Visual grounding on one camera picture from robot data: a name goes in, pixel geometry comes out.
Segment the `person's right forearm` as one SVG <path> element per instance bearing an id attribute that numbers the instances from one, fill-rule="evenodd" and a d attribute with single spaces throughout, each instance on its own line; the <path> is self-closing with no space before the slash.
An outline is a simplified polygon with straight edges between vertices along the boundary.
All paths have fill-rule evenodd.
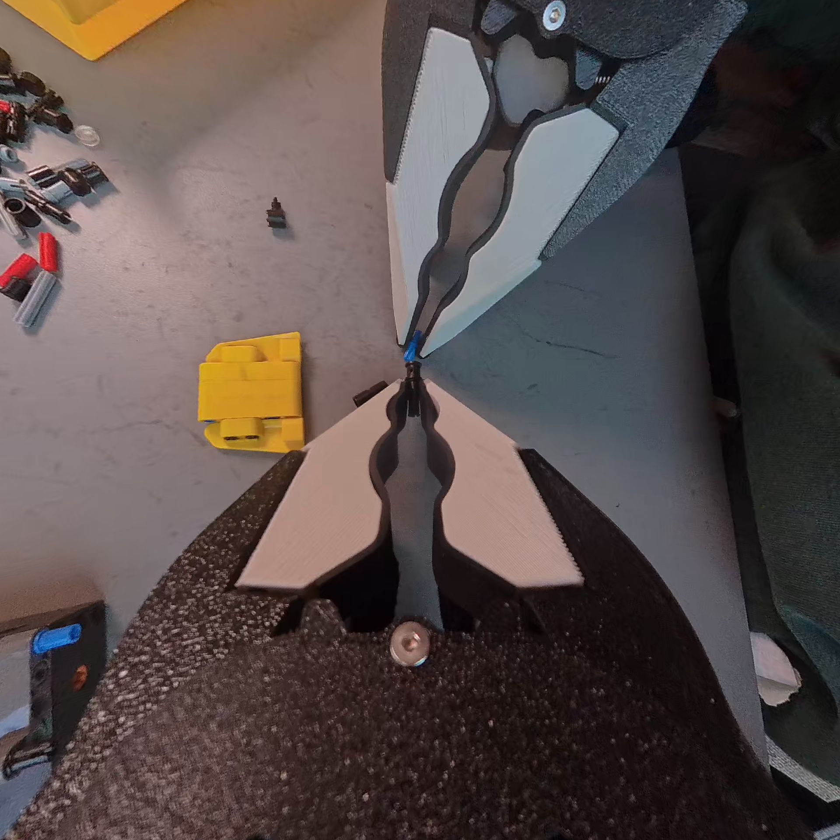
<path id="1" fill-rule="evenodd" d="M 748 6 L 668 147 L 777 161 L 838 151 L 839 2 Z"/>

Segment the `yellow storage bin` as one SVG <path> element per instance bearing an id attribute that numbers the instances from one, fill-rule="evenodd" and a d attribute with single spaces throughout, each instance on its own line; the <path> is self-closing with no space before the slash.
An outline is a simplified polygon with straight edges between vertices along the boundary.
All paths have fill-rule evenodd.
<path id="1" fill-rule="evenodd" d="M 93 61 L 152 26 L 183 1 L 6 1 L 5 5 Z"/>

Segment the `yellow lego subassembly blue pins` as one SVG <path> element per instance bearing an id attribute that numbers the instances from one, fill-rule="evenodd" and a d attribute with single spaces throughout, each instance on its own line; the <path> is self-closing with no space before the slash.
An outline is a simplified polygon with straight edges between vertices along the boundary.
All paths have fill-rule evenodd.
<path id="1" fill-rule="evenodd" d="M 198 368 L 197 419 L 217 449 L 303 449 L 300 333 L 215 345 Z"/>

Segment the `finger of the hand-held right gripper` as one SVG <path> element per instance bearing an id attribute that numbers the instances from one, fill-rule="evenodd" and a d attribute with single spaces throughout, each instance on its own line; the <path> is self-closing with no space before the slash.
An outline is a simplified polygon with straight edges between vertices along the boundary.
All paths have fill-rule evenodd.
<path id="1" fill-rule="evenodd" d="M 585 106 L 547 114 L 525 130 L 505 166 L 500 206 L 468 248 L 465 267 L 425 336 L 428 356 L 541 267 L 541 253 L 619 136 Z"/>
<path id="2" fill-rule="evenodd" d="M 424 309 L 432 260 L 448 239 L 455 195 L 495 108 L 474 41 L 430 28 L 394 178 L 385 185 L 395 335 L 402 346 Z"/>

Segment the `pile of small lego pieces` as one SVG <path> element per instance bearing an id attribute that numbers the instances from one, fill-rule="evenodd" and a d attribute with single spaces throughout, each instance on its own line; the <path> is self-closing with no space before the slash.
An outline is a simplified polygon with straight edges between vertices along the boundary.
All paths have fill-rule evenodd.
<path id="1" fill-rule="evenodd" d="M 27 333 L 39 328 L 60 287 L 62 253 L 51 227 L 75 229 L 70 205 L 96 199 L 111 185 L 102 167 L 85 157 L 26 168 L 21 153 L 35 130 L 88 149 L 100 141 L 95 129 L 73 120 L 56 89 L 16 68 L 1 49 L 1 224 L 2 233 L 20 247 L 2 264 L 1 293 L 14 304 L 14 323 Z"/>

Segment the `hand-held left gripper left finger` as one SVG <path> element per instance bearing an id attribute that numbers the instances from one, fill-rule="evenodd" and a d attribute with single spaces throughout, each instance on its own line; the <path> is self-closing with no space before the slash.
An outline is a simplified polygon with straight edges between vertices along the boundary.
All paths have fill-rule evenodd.
<path id="1" fill-rule="evenodd" d="M 308 444 L 236 587 L 301 593 L 381 546 L 402 429 L 403 382 L 394 381 Z"/>

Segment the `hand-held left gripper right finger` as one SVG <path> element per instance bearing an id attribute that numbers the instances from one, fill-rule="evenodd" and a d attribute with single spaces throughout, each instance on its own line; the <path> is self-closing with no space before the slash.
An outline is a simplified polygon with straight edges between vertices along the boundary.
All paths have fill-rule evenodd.
<path id="1" fill-rule="evenodd" d="M 454 462 L 440 506 L 446 543 L 521 590 L 583 585 L 516 442 L 439 385 L 426 389 Z"/>

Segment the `lego model on black base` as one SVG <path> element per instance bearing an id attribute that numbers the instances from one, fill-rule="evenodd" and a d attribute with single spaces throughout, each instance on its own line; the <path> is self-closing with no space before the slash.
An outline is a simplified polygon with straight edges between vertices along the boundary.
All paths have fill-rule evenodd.
<path id="1" fill-rule="evenodd" d="M 102 600 L 2 620 L 2 783 L 61 760 L 104 673 L 107 641 Z"/>

